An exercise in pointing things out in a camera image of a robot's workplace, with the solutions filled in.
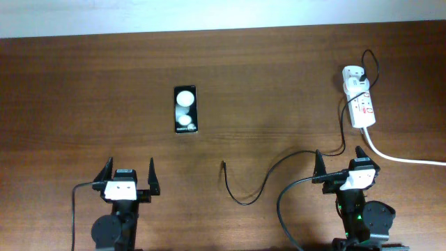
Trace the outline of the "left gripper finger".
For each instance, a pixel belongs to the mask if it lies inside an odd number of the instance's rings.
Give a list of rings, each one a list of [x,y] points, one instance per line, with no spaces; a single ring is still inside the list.
[[[98,173],[98,175],[93,179],[94,182],[103,182],[112,179],[112,169],[113,169],[113,158],[110,157],[106,162],[105,166]]]
[[[148,185],[151,195],[160,195],[160,184],[156,176],[153,158],[150,159],[148,167]]]

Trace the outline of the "black smartphone with white circles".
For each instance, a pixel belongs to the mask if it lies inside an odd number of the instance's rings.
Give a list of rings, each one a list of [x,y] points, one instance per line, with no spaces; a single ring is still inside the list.
[[[196,86],[174,87],[175,133],[196,133],[199,129]]]

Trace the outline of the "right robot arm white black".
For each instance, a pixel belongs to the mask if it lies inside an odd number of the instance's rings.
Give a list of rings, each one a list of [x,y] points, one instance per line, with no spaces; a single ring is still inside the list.
[[[380,167],[362,150],[355,148],[356,157],[348,168],[327,173],[323,154],[316,151],[313,183],[323,185],[324,195],[336,195],[336,207],[342,219],[345,238],[335,238],[335,251],[409,250],[402,244],[387,244],[396,211],[381,201],[367,201],[364,191],[375,184]]]

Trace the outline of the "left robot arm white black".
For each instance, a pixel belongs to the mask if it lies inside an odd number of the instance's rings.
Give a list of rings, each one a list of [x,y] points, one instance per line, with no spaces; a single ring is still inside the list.
[[[134,169],[113,170],[113,158],[93,179],[93,189],[102,200],[111,204],[111,213],[99,217],[91,228],[96,250],[134,250],[139,205],[151,203],[151,197],[160,195],[153,159],[148,166],[148,188],[137,188]]]

